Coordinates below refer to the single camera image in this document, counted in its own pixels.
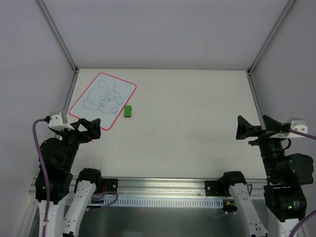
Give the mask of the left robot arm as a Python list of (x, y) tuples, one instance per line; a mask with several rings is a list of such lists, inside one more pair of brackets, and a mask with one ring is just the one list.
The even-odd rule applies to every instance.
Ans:
[[(60, 138), (49, 138), (38, 142), (36, 125), (47, 122), (48, 128)], [(39, 156), (40, 171), (35, 181), (36, 200), (39, 207), (39, 236), (76, 237), (92, 195), (103, 187), (101, 171), (84, 168), (76, 180), (75, 198), (66, 211), (71, 169), (80, 144), (101, 137), (101, 120), (64, 123), (60, 115), (47, 116), (33, 123), (32, 132)]]

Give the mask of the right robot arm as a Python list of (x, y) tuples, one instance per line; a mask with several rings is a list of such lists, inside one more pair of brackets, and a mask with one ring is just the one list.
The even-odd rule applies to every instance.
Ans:
[(314, 160), (300, 153), (285, 154), (282, 141), (291, 147), (293, 138), (310, 138), (306, 122), (291, 118), (281, 123), (263, 116), (265, 127), (250, 124), (243, 116), (237, 118), (237, 140), (253, 137), (249, 145), (259, 147), (267, 184), (264, 199), (268, 209), (269, 226), (262, 224), (250, 199), (248, 183), (240, 171), (225, 172), (219, 179), (221, 191), (231, 196), (240, 214), (248, 237), (295, 237), (301, 226), (310, 219), (306, 215), (307, 200), (302, 186), (314, 182)]

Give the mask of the pink framed whiteboard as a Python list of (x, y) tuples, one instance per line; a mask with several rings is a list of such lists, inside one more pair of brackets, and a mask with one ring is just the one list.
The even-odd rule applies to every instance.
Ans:
[(136, 91), (136, 84), (99, 73), (69, 109), (69, 115), (101, 120), (101, 129), (110, 130)]

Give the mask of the green whiteboard eraser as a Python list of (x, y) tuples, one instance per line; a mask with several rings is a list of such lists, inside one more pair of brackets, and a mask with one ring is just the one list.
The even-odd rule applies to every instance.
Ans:
[(126, 106), (124, 107), (124, 114), (123, 114), (123, 116), (124, 116), (125, 118), (130, 118), (130, 117), (132, 117), (132, 106), (131, 106), (131, 105), (126, 105)]

